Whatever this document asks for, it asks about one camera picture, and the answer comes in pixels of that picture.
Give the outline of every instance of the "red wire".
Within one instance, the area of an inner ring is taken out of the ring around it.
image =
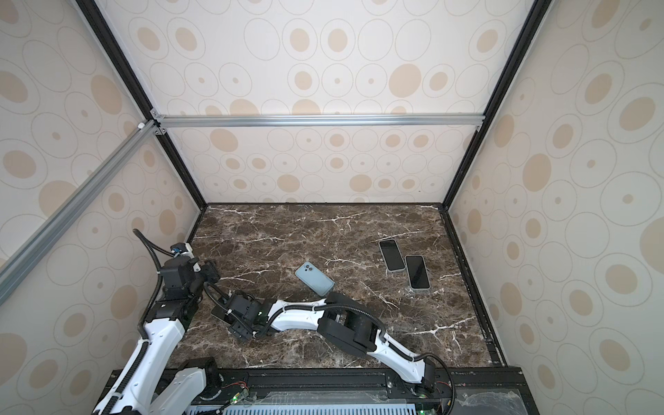
[[[249,386],[247,386],[246,382],[244,382],[243,380],[241,380],[240,382],[235,382],[235,383],[228,384],[226,386],[222,386],[221,389],[228,388],[229,386],[233,386],[234,384],[239,384],[242,388],[249,389]]]

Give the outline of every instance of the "robotic arm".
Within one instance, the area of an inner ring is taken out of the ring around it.
[[[197,396],[213,399],[220,393],[221,379],[214,359],[199,359],[199,365],[182,368],[153,400],[161,374],[189,328],[203,291],[215,304],[212,314],[227,323],[228,330],[241,341],[290,329],[316,330],[346,353],[372,356],[384,363],[420,393],[435,390],[435,364],[430,357],[447,370],[437,356],[417,355],[401,345],[386,333],[384,324],[370,310],[345,295],[330,293],[327,298],[309,303],[280,299],[261,302],[242,291],[228,297],[215,285],[219,275],[214,265],[208,262],[200,266],[189,244],[173,245],[168,252],[145,239],[139,231],[134,232],[155,261],[157,287],[139,322],[141,339],[133,355],[93,414],[181,415]],[[154,249],[173,258],[161,267]],[[162,281],[162,296],[154,301]],[[451,402],[454,402],[453,387]]]

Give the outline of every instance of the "light blue smartphone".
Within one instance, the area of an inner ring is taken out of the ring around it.
[[[332,290],[332,287],[334,287],[334,281],[330,280],[328,276],[323,274],[321,270],[313,266],[309,261],[302,264],[295,271],[295,276],[321,297],[325,297]]]

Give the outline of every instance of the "vented grille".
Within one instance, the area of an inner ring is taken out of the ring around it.
[[[212,406],[198,406],[188,411],[195,415]],[[328,405],[253,405],[231,406],[224,415],[416,415],[413,404],[328,404]]]

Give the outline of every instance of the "black cable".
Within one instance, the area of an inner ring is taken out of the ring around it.
[[[454,388],[454,381],[452,380],[452,374],[450,373],[450,370],[448,366],[443,362],[443,359],[441,359],[439,356],[433,354],[433,353],[423,353],[419,356],[415,356],[414,360],[415,362],[421,361],[422,359],[425,359],[427,357],[430,357],[440,363],[441,366],[443,366],[443,369],[445,369],[445,373],[448,376],[448,380],[450,381],[450,392],[452,392],[452,396],[450,397],[450,404],[448,405],[448,410],[443,412],[444,415],[448,415],[452,413],[452,408],[454,407],[454,402],[456,401],[456,389]]]
[[[207,281],[206,281],[205,283],[203,283],[203,290],[204,290],[205,293],[208,295],[208,297],[210,297],[210,299],[212,300],[212,302],[213,302],[216,306],[218,306],[219,308],[221,308],[222,310],[224,310],[224,312],[225,312],[227,315],[231,315],[231,316],[233,316],[233,318],[235,318],[235,320],[236,320],[236,321],[242,326],[242,328],[244,328],[245,330],[247,330],[247,332],[249,332],[249,333],[251,333],[251,334],[253,335],[253,334],[254,334],[254,330],[253,330],[251,327],[249,327],[249,326],[247,325],[247,323],[245,323],[244,320],[243,320],[241,317],[238,317],[237,315],[233,314],[233,312],[230,312],[230,313],[229,313],[229,312],[228,312],[228,308],[227,308],[224,304],[221,304],[221,302],[219,302],[219,300],[218,300],[217,298],[214,298],[214,296],[212,295],[212,293],[208,290],[208,287],[210,287],[210,286],[214,287],[216,290],[218,290],[218,288],[217,288],[216,286],[214,286],[214,284],[211,284],[211,283],[209,283],[209,282],[207,282]]]
[[[401,349],[399,349],[397,346],[393,344],[390,344],[390,349],[395,351],[397,355],[401,356],[402,358],[410,362],[418,362],[421,361],[422,359],[430,357],[435,361],[438,361],[440,365],[443,366],[443,369],[445,370],[445,373],[447,374],[448,379],[450,380],[450,391],[452,392],[452,397],[450,398],[450,405],[448,406],[448,410],[443,412],[443,414],[448,415],[450,412],[452,412],[452,406],[454,406],[454,401],[456,400],[456,389],[454,388],[454,381],[452,380],[452,374],[450,373],[448,366],[445,364],[445,362],[443,362],[443,359],[441,359],[438,355],[435,355],[433,353],[423,353],[415,357],[409,356],[406,353],[402,352]]]
[[[254,297],[252,294],[249,294],[248,292],[242,290],[235,291],[235,294],[243,295],[245,298],[249,297],[252,301],[256,299],[256,297]]]
[[[219,293],[219,295],[220,295],[220,299],[223,299],[223,300],[224,300],[224,304],[228,303],[228,300],[230,300],[230,297],[228,297],[228,296],[226,295],[226,293],[224,293],[224,292],[221,290],[221,288],[217,287],[216,285],[214,285],[214,284],[212,284],[212,283],[210,283],[210,287],[214,288],[214,290],[215,290],[217,293]]]
[[[143,310],[143,315],[141,316],[141,319],[138,322],[138,332],[141,334],[141,338],[143,340],[149,340],[149,337],[147,336],[147,331],[145,330],[145,319],[147,318],[147,314],[149,313],[150,309],[152,308],[152,305],[155,303],[157,296],[159,295],[159,289],[161,288],[161,283],[163,281],[163,277],[161,276],[161,263],[159,262],[159,259],[157,258],[157,255],[155,254],[154,248],[158,249],[160,252],[164,252],[166,250],[158,247],[157,245],[154,245],[154,243],[150,242],[138,229],[134,229],[133,233],[139,238],[141,243],[145,246],[147,249],[148,253],[150,254],[150,258],[152,258],[152,262],[155,264],[155,268],[157,268],[157,283],[155,284],[155,289],[152,291],[152,295],[150,296],[150,300],[147,302],[147,305],[145,306],[145,310]],[[138,355],[136,355],[136,359],[133,360],[133,363],[129,367],[129,370],[125,373],[124,377],[118,384],[118,387],[115,390],[116,394],[119,394],[122,396],[122,392],[124,392],[125,387],[127,387],[127,384],[131,380],[131,377],[133,374],[136,372],[138,369],[138,366],[141,364],[143,361],[143,357],[147,353],[147,348],[149,346],[149,342],[144,341],[143,344],[141,345],[141,350],[138,352]],[[111,410],[115,406],[116,402],[120,399],[117,395],[111,396],[111,398],[108,400],[108,403],[102,410],[101,415],[108,415],[111,413]]]
[[[375,325],[378,326],[380,329],[380,335],[378,336],[380,340],[384,343],[385,342],[385,324],[377,317],[374,317],[371,315],[366,310],[363,310],[361,308],[355,307],[354,305],[349,305],[349,304],[341,304],[341,303],[333,303],[333,304],[324,304],[324,305],[316,305],[315,307],[310,307],[308,305],[301,305],[301,304],[291,304],[287,305],[283,308],[278,309],[277,311],[274,312],[274,314],[270,317],[268,320],[267,324],[263,329],[256,334],[256,337],[262,337],[265,334],[267,334],[268,330],[272,326],[272,323],[274,320],[279,316],[279,314],[283,313],[284,311],[288,310],[305,310],[305,311],[325,311],[325,310],[330,310],[330,309],[343,309],[347,311],[353,311],[354,313],[357,314],[362,314],[366,316],[368,319],[370,319]]]
[[[228,408],[230,406],[230,401],[228,401],[224,406],[222,406],[219,409],[210,409],[205,412],[199,412],[196,415],[220,415],[221,413],[224,412],[224,409]]]

